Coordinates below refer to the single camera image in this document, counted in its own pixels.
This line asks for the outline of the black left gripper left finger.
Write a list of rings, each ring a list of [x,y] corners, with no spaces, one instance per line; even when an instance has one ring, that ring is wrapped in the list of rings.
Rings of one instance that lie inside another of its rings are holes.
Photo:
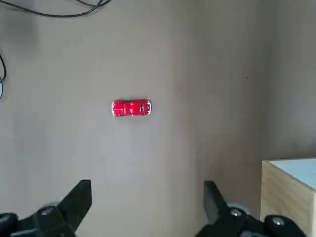
[[[80,180],[57,204],[47,205],[27,218],[15,213],[0,215],[2,237],[75,237],[92,205],[89,179]]]

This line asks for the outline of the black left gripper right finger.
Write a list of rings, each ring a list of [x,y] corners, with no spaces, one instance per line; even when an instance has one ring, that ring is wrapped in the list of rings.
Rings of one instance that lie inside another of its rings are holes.
[[[291,219],[267,215],[260,221],[238,206],[229,206],[214,181],[203,183],[203,207],[207,224],[197,237],[305,237]]]

